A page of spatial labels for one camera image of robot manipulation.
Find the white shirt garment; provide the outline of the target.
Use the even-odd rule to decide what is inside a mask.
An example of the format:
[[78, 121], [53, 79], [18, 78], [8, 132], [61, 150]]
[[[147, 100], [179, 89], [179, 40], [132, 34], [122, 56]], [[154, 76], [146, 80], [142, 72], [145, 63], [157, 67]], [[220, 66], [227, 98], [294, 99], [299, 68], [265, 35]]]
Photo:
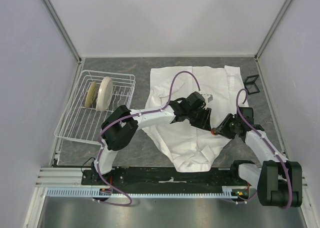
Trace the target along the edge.
[[[227, 114], [236, 114], [236, 96], [244, 88], [239, 67], [174, 66], [150, 71], [150, 93], [146, 108], [163, 106], [168, 100], [188, 97], [192, 92], [212, 94], [210, 124], [218, 126]], [[206, 172], [229, 139], [195, 128], [188, 120], [154, 125], [143, 131], [179, 172]]]

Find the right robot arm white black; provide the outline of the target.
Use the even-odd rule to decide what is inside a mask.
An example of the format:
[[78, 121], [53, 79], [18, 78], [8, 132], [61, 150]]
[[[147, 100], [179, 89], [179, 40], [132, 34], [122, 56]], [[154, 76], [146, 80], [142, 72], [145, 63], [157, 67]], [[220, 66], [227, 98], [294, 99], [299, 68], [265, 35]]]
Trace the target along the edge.
[[303, 202], [302, 167], [282, 155], [268, 139], [262, 126], [255, 124], [251, 107], [239, 107], [215, 128], [213, 135], [240, 137], [258, 158], [261, 168], [249, 161], [234, 161], [229, 179], [235, 185], [247, 181], [263, 206], [300, 207]]

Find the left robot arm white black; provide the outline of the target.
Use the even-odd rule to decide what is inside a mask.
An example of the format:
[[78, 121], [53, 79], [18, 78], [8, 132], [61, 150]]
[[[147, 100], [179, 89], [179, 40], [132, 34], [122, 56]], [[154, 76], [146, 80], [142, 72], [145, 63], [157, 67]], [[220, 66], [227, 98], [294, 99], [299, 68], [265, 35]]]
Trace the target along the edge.
[[212, 109], [207, 105], [212, 100], [212, 95], [193, 92], [187, 98], [178, 98], [151, 109], [130, 110], [121, 105], [101, 125], [101, 149], [94, 163], [92, 179], [99, 185], [109, 181], [117, 152], [125, 148], [140, 129], [188, 120], [191, 126], [210, 131]]

